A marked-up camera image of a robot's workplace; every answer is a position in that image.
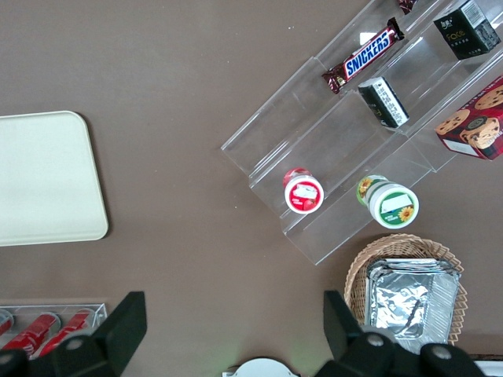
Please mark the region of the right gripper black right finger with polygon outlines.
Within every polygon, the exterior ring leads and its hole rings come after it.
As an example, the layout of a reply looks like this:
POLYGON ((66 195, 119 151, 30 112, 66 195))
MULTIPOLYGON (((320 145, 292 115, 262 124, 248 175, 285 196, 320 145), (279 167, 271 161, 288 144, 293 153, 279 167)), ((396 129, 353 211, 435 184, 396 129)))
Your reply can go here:
POLYGON ((363 331, 338 291, 325 291, 324 333, 332 359, 319 376, 483 376, 456 346, 429 343, 419 354, 376 331, 363 331))

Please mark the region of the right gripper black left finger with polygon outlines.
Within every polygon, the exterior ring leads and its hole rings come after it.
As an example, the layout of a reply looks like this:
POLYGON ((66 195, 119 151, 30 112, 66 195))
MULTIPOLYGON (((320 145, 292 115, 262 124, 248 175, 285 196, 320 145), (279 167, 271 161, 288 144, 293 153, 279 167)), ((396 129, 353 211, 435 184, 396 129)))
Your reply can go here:
POLYGON ((131 291, 91 335, 64 340, 34 360, 23 350, 3 350, 1 375, 120 376, 146 332, 145 293, 131 291))

